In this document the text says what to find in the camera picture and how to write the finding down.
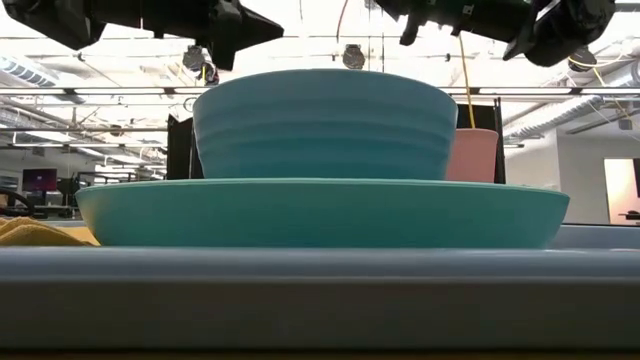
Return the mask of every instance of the plate rim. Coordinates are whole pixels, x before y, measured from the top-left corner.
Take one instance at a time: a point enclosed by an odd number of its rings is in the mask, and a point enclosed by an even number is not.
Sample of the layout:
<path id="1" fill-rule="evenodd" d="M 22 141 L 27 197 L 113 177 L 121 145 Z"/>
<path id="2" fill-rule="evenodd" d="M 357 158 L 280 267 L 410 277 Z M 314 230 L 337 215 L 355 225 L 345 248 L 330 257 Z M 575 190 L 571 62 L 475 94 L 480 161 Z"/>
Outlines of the plate rim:
<path id="1" fill-rule="evenodd" d="M 166 187 L 166 186 L 188 186 L 188 185 L 360 185 L 360 186 L 416 186 L 416 187 L 438 187 L 438 188 L 480 188 L 487 190 L 511 190 L 526 191 L 540 194 L 563 196 L 570 199 L 569 195 L 555 190 L 541 189 L 536 187 L 495 184 L 495 183 L 475 183 L 446 180 L 412 180 L 412 179 L 353 179 L 353 178 L 220 178 L 220 179 L 180 179 L 180 180 L 159 180 L 141 181 L 135 183 L 120 183 L 103 186 L 91 186 L 80 189 L 77 194 L 90 193 L 95 191 L 110 191 L 113 189 Z"/>

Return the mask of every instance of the light blue tray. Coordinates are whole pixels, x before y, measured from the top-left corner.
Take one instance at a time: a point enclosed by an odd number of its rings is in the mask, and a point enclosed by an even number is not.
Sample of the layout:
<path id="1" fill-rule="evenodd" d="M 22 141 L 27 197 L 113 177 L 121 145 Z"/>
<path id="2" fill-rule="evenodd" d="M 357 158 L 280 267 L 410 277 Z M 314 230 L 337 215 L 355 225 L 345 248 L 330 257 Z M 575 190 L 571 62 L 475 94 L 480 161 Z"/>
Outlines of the light blue tray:
<path id="1" fill-rule="evenodd" d="M 506 185 L 348 179 L 143 182 L 77 199 L 104 245 L 279 248 L 542 248 L 569 203 Z"/>
<path id="2" fill-rule="evenodd" d="M 7 248 L 0 292 L 5 352 L 639 348 L 635 251 Z"/>

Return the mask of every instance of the yellow cable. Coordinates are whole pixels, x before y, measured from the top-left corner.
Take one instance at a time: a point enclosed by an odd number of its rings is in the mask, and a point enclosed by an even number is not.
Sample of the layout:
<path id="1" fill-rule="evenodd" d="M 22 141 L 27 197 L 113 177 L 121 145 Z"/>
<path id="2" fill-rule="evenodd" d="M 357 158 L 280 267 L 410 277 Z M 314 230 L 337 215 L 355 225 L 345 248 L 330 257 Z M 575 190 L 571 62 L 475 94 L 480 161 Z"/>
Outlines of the yellow cable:
<path id="1" fill-rule="evenodd" d="M 615 60 L 611 60 L 611 61 L 608 61 L 606 63 L 595 64 L 595 65 L 581 63 L 579 61 L 573 60 L 571 57 L 569 57 L 569 61 L 571 61 L 572 63 L 574 63 L 576 65 L 582 66 L 582 67 L 597 69 L 599 67 L 609 66 L 611 64 L 615 64 L 615 63 L 619 62 L 620 59 L 622 59 L 623 56 L 624 56 L 624 54 L 621 52 L 620 54 L 618 54 L 618 57 Z"/>
<path id="2" fill-rule="evenodd" d="M 471 88 L 469 87 L 469 72 L 467 71 L 467 59 L 464 56 L 464 44 L 462 41 L 462 34 L 458 35 L 458 41 L 460 42 L 460 54 L 462 55 L 462 72 L 464 73 L 464 86 L 467 89 L 467 102 L 469 103 L 469 121 L 471 122 L 471 128 L 476 128 L 476 119 L 473 115 L 473 104 L 471 104 Z"/>
<path id="3" fill-rule="evenodd" d="M 594 68 L 593 69 L 593 73 L 596 75 L 596 77 L 598 78 L 598 81 L 600 81 L 600 84 L 602 85 L 602 87 L 607 87 L 607 83 L 604 82 L 604 79 L 602 78 L 602 74 L 600 74 L 600 71 L 598 71 L 598 69 Z M 631 119 L 631 116 L 629 116 L 629 114 L 627 113 L 627 110 L 625 110 L 622 105 L 620 104 L 620 102 L 618 102 L 617 99 L 613 99 L 613 101 L 616 103 L 616 105 L 618 106 L 618 109 L 620 109 L 620 111 L 622 111 L 622 115 L 624 115 L 624 117 L 626 117 L 629 121 L 631 121 L 631 123 L 635 124 L 634 121 Z"/>

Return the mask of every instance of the light fixture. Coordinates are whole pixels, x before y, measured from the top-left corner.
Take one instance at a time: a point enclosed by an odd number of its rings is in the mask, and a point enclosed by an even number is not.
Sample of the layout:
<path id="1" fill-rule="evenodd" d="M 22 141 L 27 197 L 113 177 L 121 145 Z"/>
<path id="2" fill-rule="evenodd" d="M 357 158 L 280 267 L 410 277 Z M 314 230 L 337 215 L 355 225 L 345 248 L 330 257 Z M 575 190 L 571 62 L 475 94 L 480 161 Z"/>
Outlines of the light fixture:
<path id="1" fill-rule="evenodd" d="M 364 68 L 365 58 L 360 45 L 348 44 L 342 53 L 342 63 L 347 69 L 362 70 Z"/>
<path id="2" fill-rule="evenodd" d="M 558 95 L 569 94 L 572 88 L 481 88 L 483 95 Z"/>
<path id="3" fill-rule="evenodd" d="M 160 95 L 164 88 L 78 88 L 78 95 Z"/>
<path id="4" fill-rule="evenodd" d="M 144 143 L 131 143 L 131 144 L 123 144 L 123 145 L 124 147 L 128 147 L 128 148 L 148 148 L 148 149 L 159 149 L 167 146 L 163 144 L 144 144 Z"/>
<path id="5" fill-rule="evenodd" d="M 136 173 L 135 169 L 114 168 L 112 166 L 102 166 L 102 165 L 96 165 L 95 171 L 102 172 L 102 173 L 112 173 L 112 174 L 135 174 Z"/>
<path id="6" fill-rule="evenodd" d="M 91 150 L 91 149 L 85 149 L 85 148 L 78 148 L 78 151 L 81 151 L 87 155 L 91 155 L 91 156 L 96 156 L 96 157 L 104 157 L 103 153 L 97 152 L 95 150 Z"/>
<path id="7" fill-rule="evenodd" d="M 59 132 L 27 131 L 25 134 L 39 137 L 41 139 L 51 140 L 51 141 L 67 142 L 67 141 L 75 140 L 71 136 L 67 136 Z"/>
<path id="8" fill-rule="evenodd" d="M 585 88 L 582 94 L 595 95 L 640 95 L 640 88 Z"/>
<path id="9" fill-rule="evenodd" d="M 147 161 L 129 155 L 109 155 L 109 158 L 127 164 L 144 164 Z"/>
<path id="10" fill-rule="evenodd" d="M 467 93 L 467 89 L 465 88 L 442 87 L 439 89 L 446 92 L 449 95 L 461 95 L 461 94 Z"/>
<path id="11" fill-rule="evenodd" d="M 47 88 L 0 88 L 0 95 L 37 96 L 37 95 L 66 95 L 63 89 Z"/>
<path id="12" fill-rule="evenodd" d="M 63 144 L 37 144 L 37 143 L 23 143 L 23 144 L 11 144 L 11 146 L 15 147 L 63 147 Z"/>
<path id="13" fill-rule="evenodd" d="M 95 144 L 68 144 L 71 147 L 82 147 L 82 148 L 113 148 L 118 147 L 120 144 L 111 144 L 111 143 L 95 143 Z"/>
<path id="14" fill-rule="evenodd" d="M 209 90 L 204 87 L 181 87 L 173 89 L 176 94 L 185 94 L 185 95 L 200 95 L 205 91 Z"/>
<path id="15" fill-rule="evenodd" d="M 193 72 L 198 72 L 204 61 L 202 46 L 199 45 L 189 45 L 182 55 L 182 65 Z"/>

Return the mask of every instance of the teal bowl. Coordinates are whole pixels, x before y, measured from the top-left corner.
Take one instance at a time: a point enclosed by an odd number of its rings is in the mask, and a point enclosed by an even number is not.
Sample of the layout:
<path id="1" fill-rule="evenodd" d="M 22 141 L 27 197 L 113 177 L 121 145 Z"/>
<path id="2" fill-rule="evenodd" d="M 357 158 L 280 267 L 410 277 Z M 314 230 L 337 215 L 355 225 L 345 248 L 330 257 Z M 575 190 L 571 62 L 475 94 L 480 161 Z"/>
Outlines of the teal bowl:
<path id="1" fill-rule="evenodd" d="M 83 219 L 106 246 L 543 248 L 569 197 L 411 180 L 175 180 L 90 187 Z"/>
<path id="2" fill-rule="evenodd" d="M 236 79 L 194 104 L 206 178 L 443 180 L 458 108 L 415 80 L 289 70 Z"/>

